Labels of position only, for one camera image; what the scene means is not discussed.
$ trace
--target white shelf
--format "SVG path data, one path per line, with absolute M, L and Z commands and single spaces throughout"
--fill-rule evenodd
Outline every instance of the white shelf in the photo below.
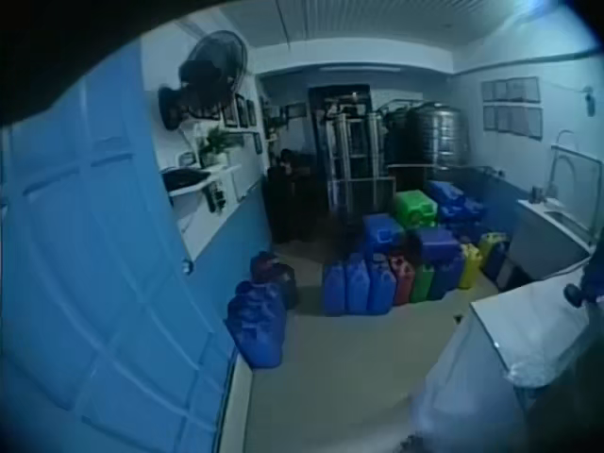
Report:
M 203 188 L 208 187 L 211 183 L 216 182 L 221 177 L 228 175 L 236 170 L 239 170 L 240 168 L 242 168 L 241 165 L 233 165 L 231 167 L 227 167 L 225 169 L 218 170 L 216 172 L 211 172 L 211 175 L 208 176 L 203 181 L 201 181 L 193 186 L 183 187 L 182 189 L 176 189 L 175 191 L 170 191 L 170 192 L 168 192 L 168 195 L 170 195 L 171 197 L 174 198 L 176 196 L 186 195 L 187 193 L 199 192 Z

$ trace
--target door panel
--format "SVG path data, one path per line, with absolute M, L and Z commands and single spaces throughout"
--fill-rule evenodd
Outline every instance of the door panel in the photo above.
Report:
M 40 451 L 211 451 L 234 347 L 182 274 L 138 44 L 3 145 L 3 419 Z

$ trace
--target ceiling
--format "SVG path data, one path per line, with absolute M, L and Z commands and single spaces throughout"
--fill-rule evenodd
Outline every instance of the ceiling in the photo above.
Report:
M 364 37 L 453 48 L 488 35 L 519 6 L 536 1 L 243 0 L 221 9 L 256 47 Z

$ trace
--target tiled floor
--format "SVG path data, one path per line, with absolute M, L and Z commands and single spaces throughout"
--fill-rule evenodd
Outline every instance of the tiled floor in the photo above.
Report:
M 438 360 L 455 316 L 496 293 L 481 276 L 442 301 L 329 318 L 321 313 L 321 246 L 291 243 L 278 253 L 295 269 L 301 303 L 289 315 L 283 363 L 254 375 L 247 453 L 319 451 L 301 445 L 388 418 Z

